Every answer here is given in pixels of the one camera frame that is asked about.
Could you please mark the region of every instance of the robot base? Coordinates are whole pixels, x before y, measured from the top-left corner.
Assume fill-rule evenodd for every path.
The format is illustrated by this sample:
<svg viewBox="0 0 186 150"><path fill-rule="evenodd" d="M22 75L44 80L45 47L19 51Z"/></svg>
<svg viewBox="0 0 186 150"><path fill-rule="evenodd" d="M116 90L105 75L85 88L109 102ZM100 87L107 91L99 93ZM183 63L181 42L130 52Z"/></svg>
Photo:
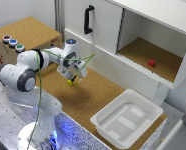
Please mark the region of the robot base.
<svg viewBox="0 0 186 150"><path fill-rule="evenodd" d="M29 145L28 148L28 140L27 137L30 135L34 128L35 122L28 124L25 126L18 134L17 137L17 150L42 150L42 147L34 148L31 145ZM62 145L63 139L58 137L57 144L58 144L58 149Z"/></svg>

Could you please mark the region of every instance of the door handle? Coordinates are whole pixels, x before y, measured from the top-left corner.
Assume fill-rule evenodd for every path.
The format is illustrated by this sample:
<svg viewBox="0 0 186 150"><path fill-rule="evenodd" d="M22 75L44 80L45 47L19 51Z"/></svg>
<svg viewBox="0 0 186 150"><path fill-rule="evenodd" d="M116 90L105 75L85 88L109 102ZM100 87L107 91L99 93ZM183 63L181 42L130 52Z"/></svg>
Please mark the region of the door handle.
<svg viewBox="0 0 186 150"><path fill-rule="evenodd" d="M91 33L93 30L89 28L89 12L94 10L94 7L89 5L89 8L85 10L85 21L84 21L84 31L85 34Z"/></svg>

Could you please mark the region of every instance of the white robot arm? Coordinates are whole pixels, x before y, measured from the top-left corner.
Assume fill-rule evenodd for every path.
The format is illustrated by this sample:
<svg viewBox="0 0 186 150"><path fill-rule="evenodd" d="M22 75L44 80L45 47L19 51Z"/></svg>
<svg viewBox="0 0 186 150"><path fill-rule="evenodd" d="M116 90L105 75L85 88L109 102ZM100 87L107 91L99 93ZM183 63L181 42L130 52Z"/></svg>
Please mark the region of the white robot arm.
<svg viewBox="0 0 186 150"><path fill-rule="evenodd" d="M16 65L0 65L0 81L8 87L8 99L10 101L22 106L36 107L40 98L40 89L35 87L35 72L38 71L38 67L41 70L46 69L49 62L52 61L59 64L57 69L59 73L68 80L74 80L76 75L80 78L87 75L85 62L78 60L79 58L78 44L73 39L66 41L64 50L51 47L45 50L25 51L18 55ZM62 105L55 97L43 90L39 109L41 111L32 137L31 150L43 149L42 142L48 142L46 139L50 139L50 135L53 135L55 132L54 116L61 112Z"/></svg>

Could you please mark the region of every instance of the cardboard box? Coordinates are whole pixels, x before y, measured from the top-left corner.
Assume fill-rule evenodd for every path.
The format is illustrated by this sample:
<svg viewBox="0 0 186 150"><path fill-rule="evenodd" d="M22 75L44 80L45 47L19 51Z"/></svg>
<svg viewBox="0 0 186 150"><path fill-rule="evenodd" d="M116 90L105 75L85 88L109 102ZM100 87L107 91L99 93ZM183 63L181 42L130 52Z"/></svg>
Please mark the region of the cardboard box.
<svg viewBox="0 0 186 150"><path fill-rule="evenodd" d="M25 50L44 49L51 45L62 48L62 35L36 20L28 17L10 25L0 28L0 64L16 64L18 53L15 49L3 44L3 36L10 35L12 39L18 40L19 44L25 46Z"/></svg>

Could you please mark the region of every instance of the empty white container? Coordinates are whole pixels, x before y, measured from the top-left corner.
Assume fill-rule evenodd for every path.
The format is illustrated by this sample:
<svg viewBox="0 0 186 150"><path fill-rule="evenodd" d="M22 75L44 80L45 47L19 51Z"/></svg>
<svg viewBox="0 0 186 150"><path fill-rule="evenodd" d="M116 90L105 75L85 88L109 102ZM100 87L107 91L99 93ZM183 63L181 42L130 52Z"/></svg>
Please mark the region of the empty white container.
<svg viewBox="0 0 186 150"><path fill-rule="evenodd" d="M162 108L127 89L90 121L98 133L115 147L128 149L162 113Z"/></svg>

